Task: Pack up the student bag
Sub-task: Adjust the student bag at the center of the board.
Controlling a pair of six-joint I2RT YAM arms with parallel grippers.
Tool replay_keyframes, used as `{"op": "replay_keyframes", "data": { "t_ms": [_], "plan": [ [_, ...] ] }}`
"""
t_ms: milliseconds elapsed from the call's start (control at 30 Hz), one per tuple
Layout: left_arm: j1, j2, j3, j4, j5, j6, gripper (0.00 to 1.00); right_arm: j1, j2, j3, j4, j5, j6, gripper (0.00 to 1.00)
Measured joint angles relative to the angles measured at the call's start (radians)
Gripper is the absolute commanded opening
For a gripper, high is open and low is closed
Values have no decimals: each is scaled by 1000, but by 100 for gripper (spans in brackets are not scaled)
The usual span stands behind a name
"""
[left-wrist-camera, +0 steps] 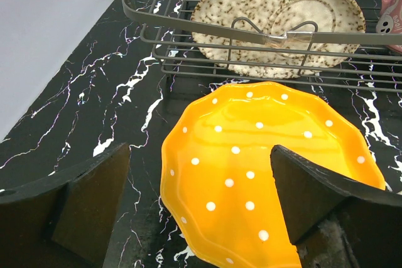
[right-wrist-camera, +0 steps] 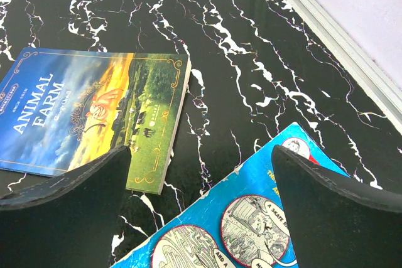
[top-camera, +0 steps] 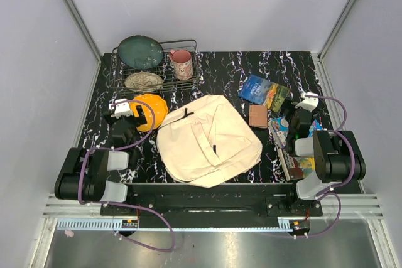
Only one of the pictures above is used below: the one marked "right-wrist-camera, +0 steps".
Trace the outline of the Animal Farm paperback book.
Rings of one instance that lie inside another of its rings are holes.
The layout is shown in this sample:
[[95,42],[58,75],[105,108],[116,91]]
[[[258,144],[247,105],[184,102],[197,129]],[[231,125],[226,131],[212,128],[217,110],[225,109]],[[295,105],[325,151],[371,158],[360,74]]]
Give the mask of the Animal Farm paperback book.
[[24,48],[1,79],[1,168],[56,177],[128,147],[129,190],[160,194],[188,55]]

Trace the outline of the blue comic book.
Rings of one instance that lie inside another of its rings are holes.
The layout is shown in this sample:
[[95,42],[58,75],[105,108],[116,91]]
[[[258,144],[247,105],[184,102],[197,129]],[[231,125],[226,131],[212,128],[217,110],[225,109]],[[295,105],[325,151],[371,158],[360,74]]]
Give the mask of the blue comic book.
[[316,142],[292,123],[117,266],[296,267],[271,160],[277,145],[341,172]]

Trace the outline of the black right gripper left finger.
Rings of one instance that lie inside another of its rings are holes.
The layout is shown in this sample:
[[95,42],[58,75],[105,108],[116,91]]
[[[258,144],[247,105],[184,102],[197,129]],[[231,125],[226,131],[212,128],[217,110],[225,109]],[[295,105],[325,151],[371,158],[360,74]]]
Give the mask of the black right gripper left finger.
[[131,162],[127,146],[1,197],[1,267],[107,267]]

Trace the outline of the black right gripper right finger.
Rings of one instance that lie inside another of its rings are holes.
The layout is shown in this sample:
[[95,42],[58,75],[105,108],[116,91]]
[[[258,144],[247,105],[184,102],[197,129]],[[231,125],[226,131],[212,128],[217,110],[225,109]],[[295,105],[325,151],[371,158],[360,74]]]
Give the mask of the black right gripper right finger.
[[272,165],[300,267],[401,267],[401,195],[276,145]]

